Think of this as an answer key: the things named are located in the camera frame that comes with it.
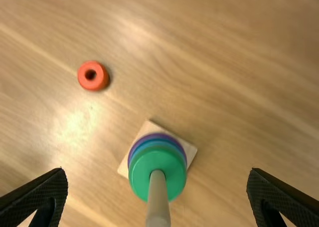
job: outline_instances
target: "green ring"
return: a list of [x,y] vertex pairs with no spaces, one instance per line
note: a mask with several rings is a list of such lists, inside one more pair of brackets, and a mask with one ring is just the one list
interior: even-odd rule
[[162,170],[165,174],[169,201],[181,194],[187,178],[183,159],[176,150],[157,145],[136,154],[130,164],[130,184],[140,199],[148,201],[150,176],[154,170]]

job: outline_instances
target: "wood grain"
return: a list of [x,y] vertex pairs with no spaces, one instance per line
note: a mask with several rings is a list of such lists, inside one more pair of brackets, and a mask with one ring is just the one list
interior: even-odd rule
[[198,148],[172,226],[256,226],[252,167],[319,199],[319,0],[0,3],[0,195],[62,166],[61,226],[141,226],[116,170],[153,119]]

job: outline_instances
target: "blue ring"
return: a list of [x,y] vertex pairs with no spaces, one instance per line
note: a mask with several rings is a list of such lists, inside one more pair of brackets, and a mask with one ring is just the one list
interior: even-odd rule
[[182,152],[179,150],[179,148],[174,143],[172,143],[172,142],[170,142],[168,140],[159,140],[159,139],[157,139],[157,140],[149,140],[149,141],[146,141],[146,142],[140,144],[136,148],[136,150],[133,152],[132,157],[130,159],[130,164],[131,164],[132,160],[134,159],[134,157],[139,152],[141,152],[141,151],[143,151],[143,150],[145,150],[145,149],[147,149],[149,147],[156,146],[156,145],[164,145],[164,146],[167,146],[168,148],[171,148],[171,149],[175,150],[178,153],[178,155],[183,159],[185,167],[187,167],[187,162],[185,160],[185,157],[182,154]]

